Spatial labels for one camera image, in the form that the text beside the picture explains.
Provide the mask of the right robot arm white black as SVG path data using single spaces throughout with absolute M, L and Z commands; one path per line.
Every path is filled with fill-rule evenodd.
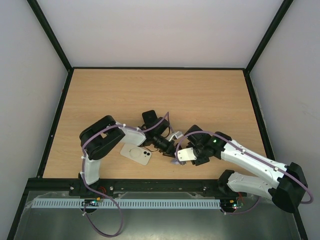
M 233 192 L 256 195 L 271 200 L 287 213 L 295 213 L 303 203 L 308 184 L 300 165 L 269 159 L 222 132 L 211 133 L 197 125 L 193 125 L 184 138 L 189 141 L 187 147 L 176 152 L 181 163 L 190 161 L 199 166 L 215 157 L 236 164 L 252 174 L 248 176 L 225 170 L 218 183 L 218 191 L 222 195 L 229 196 Z

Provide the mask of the black phone case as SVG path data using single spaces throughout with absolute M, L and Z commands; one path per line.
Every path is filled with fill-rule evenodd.
M 153 125 L 155 125 L 158 122 L 158 116 L 155 112 L 155 110 L 148 110 L 143 112 L 142 114 L 142 119 L 144 121 L 144 125 L 147 128 L 152 127 Z

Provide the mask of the lilac phone case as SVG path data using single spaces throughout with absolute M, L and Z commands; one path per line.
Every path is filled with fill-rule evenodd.
M 187 164 L 185 161 L 179 161 L 177 158 L 173 158 L 170 162 L 174 165 L 179 165 L 179 166 L 184 166 Z

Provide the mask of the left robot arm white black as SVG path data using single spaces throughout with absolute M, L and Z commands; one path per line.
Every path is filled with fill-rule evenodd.
M 145 147 L 153 145 L 164 156 L 174 158 L 175 140 L 183 136 L 174 131 L 169 113 L 157 117 L 154 110 L 142 113 L 144 124 L 131 127 L 116 121 L 107 115 L 92 124 L 79 135 L 82 148 L 82 170 L 80 176 L 87 185 L 100 179 L 101 160 L 119 143 L 123 143 L 121 154 L 145 165 L 151 158 L 151 152 Z

